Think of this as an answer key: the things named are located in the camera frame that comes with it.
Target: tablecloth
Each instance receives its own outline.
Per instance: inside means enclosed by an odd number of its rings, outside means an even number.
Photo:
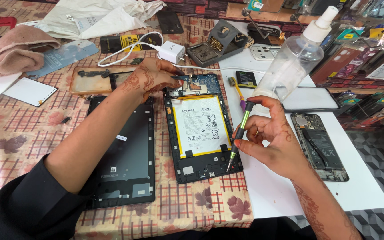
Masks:
[[[52,8],[51,3],[0,0],[0,17],[13,16],[18,23],[40,20]],[[183,34],[164,35],[164,40],[192,46],[206,41],[213,20],[179,16]],[[0,36],[8,27],[0,27]],[[125,34],[142,34],[152,28]],[[97,47],[99,38],[89,39]],[[126,53],[112,57],[115,61]],[[42,156],[51,152],[86,116],[89,102],[69,93],[73,68],[94,66],[107,56],[98,52],[72,65],[38,78],[58,90],[40,107],[0,96],[0,188],[29,172]],[[121,65],[133,58],[156,57],[155,50],[133,52]],[[191,61],[186,58],[185,65]],[[187,74],[210,71],[183,69]],[[226,100],[223,80],[214,71]],[[188,184],[177,184],[162,93],[155,97],[155,179],[156,200],[152,203],[84,211],[76,225],[74,239],[133,239],[164,235],[188,229],[208,231],[211,227],[249,227],[253,221],[250,199],[242,172]],[[72,117],[66,124],[65,117]]]

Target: white bottle cap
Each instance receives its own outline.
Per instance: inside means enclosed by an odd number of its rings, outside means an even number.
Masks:
[[[321,43],[331,31],[331,21],[339,13],[339,10],[333,6],[328,6],[327,10],[317,20],[312,20],[303,31],[303,36],[310,41]]]

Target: hand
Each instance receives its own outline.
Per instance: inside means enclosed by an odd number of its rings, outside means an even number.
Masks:
[[[285,118],[280,101],[267,96],[255,96],[247,100],[269,108],[271,118],[258,115],[249,117],[244,127],[249,141],[235,139],[234,144],[238,149],[291,180],[300,178],[305,172],[312,170]],[[270,144],[264,147],[263,140],[269,141]]]
[[[143,95],[145,102],[150,93],[161,91],[165,87],[178,88],[183,85],[183,80],[173,79],[171,76],[185,75],[182,70],[173,66],[170,62],[157,58],[145,58],[120,85],[126,93],[138,90]]]

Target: green screwdriver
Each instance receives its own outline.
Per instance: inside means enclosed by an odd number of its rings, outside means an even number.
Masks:
[[[242,121],[241,121],[241,125],[239,126],[238,130],[236,131],[236,134],[235,134],[235,139],[242,139],[242,137],[244,136],[244,127],[245,127],[245,123],[247,122],[248,120],[248,116],[250,115],[250,112],[251,110],[253,109],[253,106],[256,105],[256,103],[254,102],[250,102],[250,101],[245,101],[245,103],[247,104],[245,106],[245,112],[244,112],[244,116],[242,117]],[[236,154],[238,153],[238,148],[236,147],[235,144],[233,144],[232,142],[232,148],[230,149],[230,159],[229,159],[229,165],[227,165],[227,170],[226,172],[229,172],[229,168],[230,166],[232,165],[233,163],[233,158],[236,156]]]

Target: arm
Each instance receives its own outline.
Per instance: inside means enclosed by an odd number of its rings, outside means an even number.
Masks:
[[[184,75],[165,60],[145,58],[46,158],[44,165],[57,182],[77,194],[131,113],[147,100],[149,93],[183,84],[171,78],[174,74]]]
[[[245,125],[249,141],[235,139],[234,144],[272,171],[291,180],[306,218],[319,240],[362,239],[304,156],[285,118],[280,101],[266,96],[256,96],[247,100],[268,107],[271,118],[251,116]],[[263,140],[269,141],[270,144],[264,147]]]

